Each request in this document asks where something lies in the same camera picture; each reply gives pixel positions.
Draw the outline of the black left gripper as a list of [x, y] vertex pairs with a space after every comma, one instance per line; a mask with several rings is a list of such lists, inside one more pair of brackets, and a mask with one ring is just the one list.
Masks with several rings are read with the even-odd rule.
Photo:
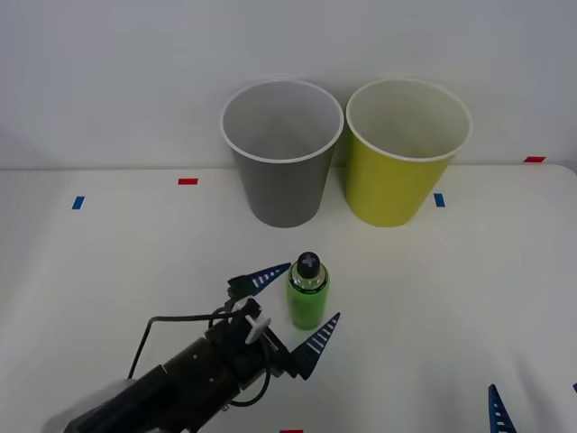
[[289, 267], [290, 263], [282, 263], [229, 280], [227, 293], [231, 300], [209, 321], [206, 338], [243, 390], [266, 373], [308, 380], [340, 319], [341, 314], [336, 313], [295, 349], [287, 349], [270, 329], [271, 319], [254, 297]]

